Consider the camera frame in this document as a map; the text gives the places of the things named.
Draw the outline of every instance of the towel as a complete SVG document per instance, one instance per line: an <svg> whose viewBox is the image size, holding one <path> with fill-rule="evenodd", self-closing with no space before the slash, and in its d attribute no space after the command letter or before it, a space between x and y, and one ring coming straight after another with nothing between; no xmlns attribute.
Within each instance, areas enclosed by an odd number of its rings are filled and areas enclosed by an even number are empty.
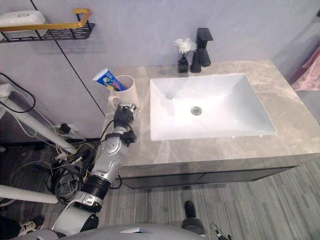
<svg viewBox="0 0 320 240"><path fill-rule="evenodd" d="M292 88L296 92L320 90L320 46L302 68L307 70L291 85Z"/></svg>

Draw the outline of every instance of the sink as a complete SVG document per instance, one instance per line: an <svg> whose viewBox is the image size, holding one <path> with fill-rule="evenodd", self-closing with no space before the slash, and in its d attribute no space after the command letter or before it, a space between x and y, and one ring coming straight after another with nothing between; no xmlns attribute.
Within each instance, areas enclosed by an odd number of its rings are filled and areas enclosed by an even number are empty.
<svg viewBox="0 0 320 240"><path fill-rule="evenodd" d="M245 74L150 80L152 141L276 133Z"/></svg>

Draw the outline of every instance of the countertop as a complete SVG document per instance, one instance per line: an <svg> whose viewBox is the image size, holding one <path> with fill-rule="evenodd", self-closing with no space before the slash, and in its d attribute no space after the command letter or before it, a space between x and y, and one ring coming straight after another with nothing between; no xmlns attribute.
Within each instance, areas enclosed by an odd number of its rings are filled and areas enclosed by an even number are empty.
<svg viewBox="0 0 320 240"><path fill-rule="evenodd" d="M124 178L288 167L320 156L319 124L270 60L212 63L200 73L178 73L176 65L118 67L115 74L132 76L140 99L132 124L137 142L121 151ZM247 75L277 134L151 141L150 79L222 74ZM104 126L114 111L108 103Z"/></svg>

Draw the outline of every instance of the faucet handle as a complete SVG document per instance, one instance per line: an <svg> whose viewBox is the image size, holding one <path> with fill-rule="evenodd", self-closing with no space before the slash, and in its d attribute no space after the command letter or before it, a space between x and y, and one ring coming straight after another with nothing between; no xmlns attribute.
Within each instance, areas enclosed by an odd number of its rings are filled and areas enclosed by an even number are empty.
<svg viewBox="0 0 320 240"><path fill-rule="evenodd" d="M198 28L198 31L196 34L196 43L198 48L205 49L207 47L207 42L212 40L213 40L213 37L211 36L209 28L206 28L206 27Z"/></svg>

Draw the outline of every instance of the toothpaste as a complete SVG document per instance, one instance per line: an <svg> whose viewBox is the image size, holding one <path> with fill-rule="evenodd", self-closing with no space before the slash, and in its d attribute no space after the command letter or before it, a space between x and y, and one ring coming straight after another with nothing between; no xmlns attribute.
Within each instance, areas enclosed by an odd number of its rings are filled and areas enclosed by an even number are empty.
<svg viewBox="0 0 320 240"><path fill-rule="evenodd" d="M94 78L93 81L96 81L106 87L112 86L116 91L124 91L127 88L119 82L116 77L108 70L108 68L102 69Z"/></svg>

